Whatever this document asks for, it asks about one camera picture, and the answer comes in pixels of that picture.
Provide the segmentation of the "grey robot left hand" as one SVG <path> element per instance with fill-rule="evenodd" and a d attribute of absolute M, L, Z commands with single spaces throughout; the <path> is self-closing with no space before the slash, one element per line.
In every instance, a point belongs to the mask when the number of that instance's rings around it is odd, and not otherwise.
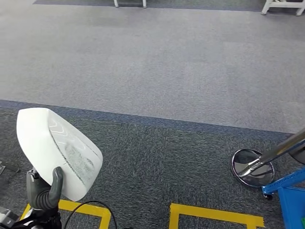
<path fill-rule="evenodd" d="M 26 193 L 29 202 L 35 202 L 42 194 L 47 194 L 47 200 L 58 202 L 61 196 L 63 184 L 63 171 L 61 167 L 56 167 L 52 173 L 53 181 L 50 185 L 42 179 L 35 168 L 26 173 Z"/>

